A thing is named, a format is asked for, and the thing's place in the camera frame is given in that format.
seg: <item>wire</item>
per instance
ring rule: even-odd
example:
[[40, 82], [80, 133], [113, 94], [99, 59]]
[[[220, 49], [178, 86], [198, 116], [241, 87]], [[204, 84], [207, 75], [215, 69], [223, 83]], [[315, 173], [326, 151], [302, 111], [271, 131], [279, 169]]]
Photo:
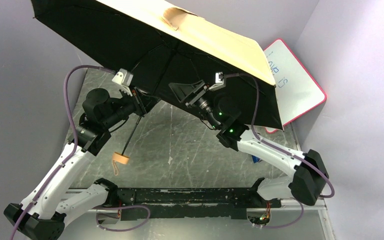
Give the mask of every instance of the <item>wire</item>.
[[304, 205], [300, 201], [298, 201], [298, 200], [297, 200], [297, 202], [301, 206], [301, 213], [299, 214], [299, 216], [295, 220], [291, 221], [290, 223], [279, 225], [279, 226], [262, 226], [262, 227], [265, 228], [265, 229], [281, 229], [281, 228], [289, 227], [289, 226], [295, 224], [296, 222], [298, 222], [303, 217], [303, 215], [304, 215]]
[[232, 77], [239, 77], [239, 76], [248, 76], [248, 77], [251, 77], [253, 80], [254, 80], [254, 83], [255, 83], [255, 89], [256, 89], [256, 101], [255, 101], [255, 109], [254, 109], [254, 114], [252, 116], [252, 121], [251, 121], [251, 130], [252, 130], [252, 133], [254, 134], [255, 138], [271, 147], [272, 149], [275, 149], [281, 153], [284, 153], [288, 156], [291, 156], [292, 158], [294, 159], [297, 159], [299, 161], [301, 161], [302, 163], [304, 163], [305, 165], [309, 166], [312, 170], [314, 170], [317, 174], [320, 175], [321, 178], [323, 178], [323, 180], [327, 183], [327, 185], [329, 185], [330, 187], [330, 190], [331, 190], [331, 193], [329, 195], [320, 195], [320, 197], [324, 197], [324, 198], [332, 198], [334, 195], [335, 195], [335, 189], [334, 189], [334, 186], [332, 185], [331, 181], [329, 180], [329, 178], [323, 174], [322, 171], [320, 171], [317, 167], [315, 167], [313, 164], [311, 164], [310, 162], [308, 162], [307, 160], [305, 160], [304, 158], [300, 157], [300, 156], [297, 156], [287, 150], [284, 150], [283, 148], [280, 148], [276, 145], [273, 145], [271, 144], [270, 142], [267, 142], [264, 138], [260, 138], [260, 136], [257, 134], [256, 132], [256, 129], [254, 127], [254, 123], [256, 121], [256, 117], [257, 117], [257, 111], [258, 111], [258, 105], [259, 105], [259, 101], [260, 101], [260, 89], [259, 89], [259, 85], [258, 85], [258, 82], [257, 82], [257, 79], [250, 75], [250, 74], [247, 74], [247, 73], [234, 73], [234, 74], [227, 74], [225, 75], [225, 78], [232, 78]]
[[[70, 110], [70, 103], [69, 103], [69, 94], [68, 94], [68, 83], [69, 83], [69, 79], [70, 79], [70, 76], [76, 71], [76, 70], [79, 70], [79, 69], [97, 69], [97, 70], [101, 70], [101, 71], [105, 71], [107, 73], [110, 73], [110, 74], [116, 74], [115, 71], [111, 70], [111, 69], [108, 69], [108, 68], [105, 68], [105, 67], [102, 67], [102, 66], [93, 66], [93, 65], [80, 65], [80, 66], [76, 66], [75, 68], [73, 68], [70, 72], [67, 73], [67, 75], [65, 76], [65, 79], [64, 79], [64, 86], [63, 86], [63, 97], [64, 97], [64, 105], [65, 105], [65, 111], [67, 113], [67, 117], [68, 117], [68, 121], [70, 123], [70, 127], [72, 129], [72, 132], [73, 132], [73, 139], [74, 139], [74, 146], [73, 146], [73, 150], [71, 151], [71, 153], [66, 157], [64, 158], [64, 160], [62, 160], [62, 164], [58, 165], [53, 171], [52, 173], [49, 175], [49, 177], [45, 180], [45, 182], [42, 184], [42, 186], [39, 188], [39, 190], [37, 191], [37, 193], [34, 195], [33, 199], [31, 200], [31, 202], [25, 207], [25, 209], [21, 212], [20, 216], [18, 217], [17, 221], [15, 222], [14, 224], [14, 228], [12, 229], [12, 232], [11, 232], [11, 235], [9, 237], [9, 240], [13, 240], [14, 239], [14, 236], [17, 232], [17, 229], [19, 228], [20, 226], [20, 223], [21, 221], [23, 220], [24, 216], [27, 214], [28, 211], [30, 211], [32, 209], [32, 207], [34, 206], [34, 202], [36, 202], [39, 197], [41, 196], [41, 194], [43, 193], [43, 191], [45, 190], [45, 188], [49, 185], [49, 183], [51, 182], [51, 180], [54, 178], [54, 176], [57, 174], [57, 172], [61, 169], [61, 167], [70, 160], [70, 158], [72, 156], [74, 156], [74, 154], [76, 153], [76, 149], [77, 149], [77, 146], [79, 144], [79, 139], [78, 139], [78, 136], [77, 136], [77, 132], [76, 132], [76, 126], [74, 124], [74, 120], [73, 120], [73, 116], [72, 116], [72, 113], [71, 113], [71, 110]], [[149, 219], [149, 216], [151, 215], [151, 212], [149, 210], [149, 208], [147, 208], [146, 206], [129, 206], [129, 207], [124, 207], [124, 208], [145, 208], [148, 210], [148, 218], [146, 221], [144, 221], [143, 223], [139, 224], [138, 226], [136, 226], [135, 228], [138, 228], [140, 226], [142, 226], [143, 224], [145, 224], [148, 219]]]
[[139, 64], [142, 62], [142, 60], [148, 56], [150, 53], [152, 53], [153, 51], [157, 50], [159, 47], [163, 46], [163, 44], [160, 44], [156, 47], [154, 47], [153, 49], [149, 50], [148, 52], [146, 52], [144, 55], [142, 55], [139, 60], [136, 62], [136, 64], [134, 65], [134, 67], [130, 70], [131, 73], [133, 73], [133, 71], [136, 69], [137, 66], [139, 66]]
[[124, 148], [123, 148], [123, 151], [121, 152], [121, 155], [124, 155], [124, 154], [125, 154], [125, 151], [126, 151], [126, 149], [127, 149], [127, 146], [129, 145], [130, 140], [132, 139], [133, 134], [135, 133], [135, 130], [136, 130], [136, 128], [138, 127], [139, 122], [141, 121], [142, 117], [143, 117], [143, 116], [139, 116], [139, 118], [137, 119], [136, 124], [134, 125], [134, 128], [133, 128], [133, 130], [131, 131], [130, 136], [129, 136], [128, 139], [127, 139], [127, 142], [126, 142], [126, 144], [124, 145]]
[[144, 95], [144, 96], [146, 96], [146, 97], [150, 97], [150, 98], [154, 98], [154, 99], [160, 99], [160, 98], [157, 97], [157, 96], [148, 95], [148, 93], [146, 93], [146, 92], [143, 91], [143, 90], [140, 90], [140, 89], [138, 89], [138, 90], [139, 90], [139, 92], [140, 92], [142, 95]]
[[[122, 201], [119, 200], [118, 203], [119, 203], [118, 206], [121, 207], [121, 206], [122, 206]], [[118, 216], [118, 218], [121, 218], [121, 217], [122, 217], [122, 211], [121, 211], [120, 209], [117, 211], [117, 216]]]
[[201, 120], [201, 123], [203, 123], [209, 130], [215, 130], [215, 128], [210, 128], [201, 118], [199, 120]]
[[98, 216], [102, 215], [102, 216], [105, 216], [105, 217], [110, 218], [110, 219], [119, 219], [120, 218], [119, 216], [111, 216], [111, 215], [108, 215], [108, 214], [105, 214], [105, 213], [97, 213], [96, 215], [98, 215]]
[[117, 131], [119, 128], [123, 127], [123, 125], [127, 123], [127, 120], [124, 120], [124, 122], [122, 124], [120, 124], [120, 126], [114, 128], [113, 130], [111, 130], [109, 133], [112, 134], [114, 133], [115, 131]]
[[[302, 163], [304, 163], [305, 165], [309, 166], [312, 170], [314, 170], [317, 174], [320, 175], [321, 178], [323, 178], [323, 180], [327, 183], [327, 185], [329, 185], [330, 187], [330, 191], [331, 193], [329, 195], [320, 195], [321, 197], [324, 197], [324, 198], [332, 198], [334, 195], [335, 195], [335, 189], [334, 189], [334, 186], [332, 185], [331, 181], [329, 180], [329, 178], [323, 174], [322, 171], [320, 171], [317, 167], [315, 167], [313, 164], [311, 164], [310, 162], [308, 162], [307, 160], [305, 160], [304, 158], [300, 157], [300, 156], [297, 156], [287, 150], [284, 150], [283, 148], [280, 148], [276, 145], [273, 145], [271, 144], [270, 142], [267, 142], [265, 139], [263, 138], [260, 138], [260, 136], [257, 134], [256, 132], [256, 129], [255, 129], [255, 126], [254, 126], [254, 123], [256, 121], [256, 117], [257, 117], [257, 111], [258, 111], [258, 105], [259, 105], [259, 101], [260, 101], [260, 88], [259, 88], [259, 85], [258, 85], [258, 82], [257, 82], [257, 79], [253, 76], [253, 75], [250, 75], [250, 74], [247, 74], [247, 73], [233, 73], [233, 74], [226, 74], [224, 75], [224, 77], [226, 79], [228, 78], [233, 78], [233, 77], [240, 77], [240, 76], [247, 76], [247, 77], [250, 77], [254, 80], [254, 83], [255, 83], [255, 89], [256, 89], [256, 100], [255, 100], [255, 109], [254, 109], [254, 114], [252, 116], [252, 120], [251, 120], [251, 130], [252, 130], [252, 133], [253, 135], [255, 136], [255, 138], [269, 146], [270, 148], [272, 149], [275, 149], [281, 153], [284, 153], [288, 156], [291, 156], [292, 158], [294, 159], [297, 159], [299, 161], [301, 161]], [[298, 222], [304, 215], [304, 206], [303, 204], [297, 200], [297, 202], [299, 203], [299, 205], [301, 206], [301, 213], [299, 214], [298, 218], [295, 219], [294, 221], [288, 223], [288, 224], [284, 224], [284, 225], [280, 225], [280, 226], [263, 226], [263, 228], [268, 228], [268, 229], [280, 229], [280, 228], [285, 228], [285, 227], [289, 227], [293, 224], [295, 224], [296, 222]]]
[[270, 205], [270, 202], [267, 201], [266, 203], [266, 209], [265, 209], [265, 215], [270, 218], [270, 214], [272, 212], [272, 206]]
[[127, 232], [127, 231], [132, 231], [132, 230], [138, 229], [138, 228], [142, 227], [144, 224], [146, 224], [151, 217], [151, 210], [147, 206], [132, 205], [132, 206], [120, 206], [120, 207], [96, 207], [95, 208], [95, 209], [103, 209], [103, 210], [125, 210], [125, 209], [138, 209], [138, 208], [145, 209], [148, 212], [148, 215], [146, 216], [146, 219], [143, 222], [141, 222], [140, 224], [138, 224], [134, 227], [127, 228], [127, 229], [112, 229], [112, 228], [103, 227], [103, 226], [101, 226], [101, 224], [99, 223], [99, 220], [98, 220], [99, 214], [96, 214], [96, 217], [95, 217], [96, 226], [102, 230], [106, 230], [109, 232]]

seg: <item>light purple wall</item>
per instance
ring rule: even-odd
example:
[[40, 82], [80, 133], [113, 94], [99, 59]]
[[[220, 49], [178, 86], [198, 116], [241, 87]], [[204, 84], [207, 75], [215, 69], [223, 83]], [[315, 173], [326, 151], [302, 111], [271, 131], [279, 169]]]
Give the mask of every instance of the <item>light purple wall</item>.
[[[63, 80], [79, 64], [71, 44], [33, 19], [29, 0], [0, 0], [0, 239], [12, 229], [5, 207], [30, 193], [61, 152]], [[84, 73], [71, 79], [72, 103]]]
[[384, 0], [320, 0], [295, 53], [328, 95], [295, 125], [336, 187], [336, 237], [384, 239]]

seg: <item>black umbrella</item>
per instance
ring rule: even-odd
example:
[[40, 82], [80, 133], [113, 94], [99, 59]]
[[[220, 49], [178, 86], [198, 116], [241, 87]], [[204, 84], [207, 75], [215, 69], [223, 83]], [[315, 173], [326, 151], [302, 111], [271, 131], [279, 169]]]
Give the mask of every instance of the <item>black umbrella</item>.
[[[192, 84], [204, 80], [212, 85], [217, 72], [252, 74], [250, 71], [243, 70], [244, 67], [240, 68], [238, 65], [221, 60], [220, 57], [123, 13], [124, 11], [107, 6], [108, 3], [107, 5], [101, 3], [108, 2], [105, 0], [101, 2], [31, 0], [31, 2], [37, 20], [99, 64], [113, 70], [126, 69], [132, 72], [134, 77], [131, 85], [158, 96], [197, 117], [201, 116], [198, 109], [187, 108], [183, 103], [179, 103], [169, 88], [169, 83]], [[137, 1], [113, 2], [129, 5], [136, 4]], [[174, 24], [171, 27], [176, 29], [178, 26]], [[225, 29], [222, 30], [225, 31], [223, 34], [234, 34]], [[250, 41], [249, 38], [239, 37], [244, 41]], [[261, 61], [267, 62], [264, 55]], [[255, 125], [281, 129], [275, 85], [266, 81], [266, 79], [258, 81], [261, 97]], [[238, 103], [242, 112], [238, 120], [244, 124], [250, 124], [256, 104], [254, 81], [245, 76], [229, 78], [226, 87], [209, 93], [209, 97], [212, 98], [220, 93], [228, 94]]]

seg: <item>umbrella canopy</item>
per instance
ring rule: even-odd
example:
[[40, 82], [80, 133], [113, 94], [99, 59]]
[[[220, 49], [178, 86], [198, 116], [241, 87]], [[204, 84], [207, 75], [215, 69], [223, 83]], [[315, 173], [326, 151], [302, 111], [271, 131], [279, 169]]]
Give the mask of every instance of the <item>umbrella canopy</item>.
[[[106, 68], [133, 73], [131, 85], [200, 117], [179, 103], [170, 83], [212, 85], [215, 73], [248, 73], [260, 81], [255, 125], [282, 129], [275, 81], [256, 41], [218, 27], [164, 0], [31, 0], [35, 18]], [[254, 81], [244, 76], [207, 93], [228, 94], [250, 124]]]

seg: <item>purple cable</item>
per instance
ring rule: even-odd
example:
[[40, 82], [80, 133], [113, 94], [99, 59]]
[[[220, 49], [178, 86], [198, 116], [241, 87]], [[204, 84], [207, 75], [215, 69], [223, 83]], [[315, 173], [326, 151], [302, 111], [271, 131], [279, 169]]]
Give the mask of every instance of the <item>purple cable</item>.
[[[65, 110], [67, 112], [67, 116], [68, 116], [68, 121], [70, 122], [70, 127], [72, 129], [72, 132], [73, 132], [73, 138], [74, 138], [74, 147], [73, 147], [73, 150], [71, 151], [71, 153], [61, 162], [62, 164], [65, 164], [66, 162], [68, 162], [68, 160], [75, 154], [76, 152], [76, 149], [77, 149], [77, 146], [78, 146], [78, 136], [77, 136], [77, 132], [76, 132], [76, 126], [74, 124], [74, 120], [73, 120], [73, 117], [72, 117], [72, 113], [71, 113], [71, 110], [70, 110], [70, 103], [69, 103], [69, 93], [68, 93], [68, 84], [69, 84], [69, 78], [71, 76], [71, 74], [73, 74], [76, 70], [79, 70], [79, 69], [84, 69], [84, 68], [89, 68], [89, 69], [98, 69], [98, 70], [102, 70], [102, 71], [105, 71], [107, 73], [111, 73], [111, 74], [115, 74], [115, 72], [111, 69], [108, 69], [108, 68], [105, 68], [105, 67], [102, 67], [102, 66], [93, 66], [93, 65], [80, 65], [80, 66], [76, 66], [75, 68], [73, 68], [70, 72], [67, 73], [67, 75], [65, 76], [65, 79], [64, 79], [64, 87], [63, 87], [63, 94], [64, 94], [64, 103], [65, 103]], [[39, 197], [41, 196], [41, 194], [43, 193], [43, 191], [45, 190], [45, 188], [48, 186], [48, 184], [51, 182], [51, 180], [54, 178], [54, 176], [57, 174], [57, 172], [61, 169], [61, 165], [58, 165], [53, 171], [52, 173], [49, 175], [49, 177], [45, 180], [45, 182], [43, 183], [43, 185], [39, 188], [39, 190], [37, 191], [36, 195], [34, 195], [33, 199], [32, 199], [32, 202], [30, 202], [26, 207], [25, 209], [22, 211], [21, 215], [18, 217], [17, 221], [15, 222], [14, 224], [14, 228], [12, 229], [12, 232], [11, 232], [11, 236], [9, 237], [9, 240], [13, 240], [14, 239], [14, 235], [16, 234], [17, 232], [17, 229], [21, 223], [21, 221], [23, 220], [24, 216], [26, 215], [26, 213], [28, 211], [30, 211], [30, 209], [32, 209], [34, 203], [33, 202], [36, 202]]]
[[[323, 180], [327, 183], [327, 185], [329, 185], [329, 187], [330, 187], [331, 193], [329, 195], [320, 195], [320, 196], [324, 197], [324, 198], [332, 198], [335, 195], [334, 186], [332, 185], [332, 183], [329, 180], [329, 178], [326, 175], [324, 175], [322, 171], [317, 169], [317, 167], [315, 167], [313, 164], [311, 164], [310, 162], [308, 162], [304, 158], [302, 158], [300, 156], [297, 156], [295, 154], [292, 154], [291, 152], [289, 152], [287, 150], [284, 150], [283, 148], [280, 148], [280, 147], [278, 147], [278, 146], [276, 146], [274, 144], [271, 144], [270, 142], [267, 142], [266, 140], [260, 138], [260, 136], [258, 135], [258, 133], [256, 132], [256, 129], [254, 127], [254, 123], [255, 123], [256, 117], [257, 117], [258, 105], [259, 105], [259, 101], [260, 101], [260, 89], [259, 89], [259, 85], [258, 85], [257, 79], [253, 75], [250, 75], [250, 74], [247, 74], [247, 73], [233, 73], [233, 74], [226, 74], [226, 75], [224, 75], [224, 77], [226, 79], [232, 78], [232, 77], [239, 77], [239, 76], [251, 77], [254, 80], [254, 83], [255, 83], [255, 89], [256, 89], [256, 92], [257, 92], [257, 96], [256, 96], [256, 101], [255, 101], [254, 114], [252, 116], [252, 121], [251, 121], [251, 130], [252, 130], [252, 133], [255, 136], [255, 138], [259, 142], [269, 146], [270, 148], [273, 148], [273, 149], [275, 149], [275, 150], [277, 150], [277, 151], [279, 151], [281, 153], [284, 153], [284, 154], [286, 154], [288, 156], [291, 156], [292, 158], [297, 159], [297, 160], [301, 161], [302, 163], [304, 163], [305, 165], [309, 166], [312, 170], [314, 170], [317, 174], [319, 174], [323, 178]], [[294, 221], [292, 221], [292, 222], [290, 222], [288, 224], [284, 224], [284, 225], [280, 225], [280, 226], [264, 226], [264, 228], [267, 228], [267, 229], [280, 229], [280, 228], [289, 227], [292, 224], [295, 224], [296, 222], [298, 222], [303, 217], [303, 215], [304, 215], [304, 206], [303, 206], [303, 204], [300, 201], [297, 200], [297, 202], [301, 205], [301, 214], [299, 215], [299, 217], [297, 219], [295, 219]]]
[[137, 209], [137, 208], [145, 209], [148, 212], [148, 216], [146, 216], [146, 219], [143, 222], [141, 222], [140, 224], [138, 224], [137, 226], [127, 228], [127, 229], [106, 228], [106, 227], [103, 227], [100, 225], [99, 220], [98, 220], [98, 215], [100, 213], [98, 213], [98, 214], [96, 214], [96, 218], [95, 218], [97, 227], [102, 229], [102, 230], [109, 231], [109, 232], [127, 232], [127, 231], [132, 231], [132, 230], [138, 229], [138, 228], [142, 227], [144, 224], [146, 224], [151, 217], [151, 210], [147, 206], [132, 205], [132, 206], [119, 206], [119, 207], [95, 207], [95, 209], [103, 209], [103, 210], [125, 210], [125, 209]]

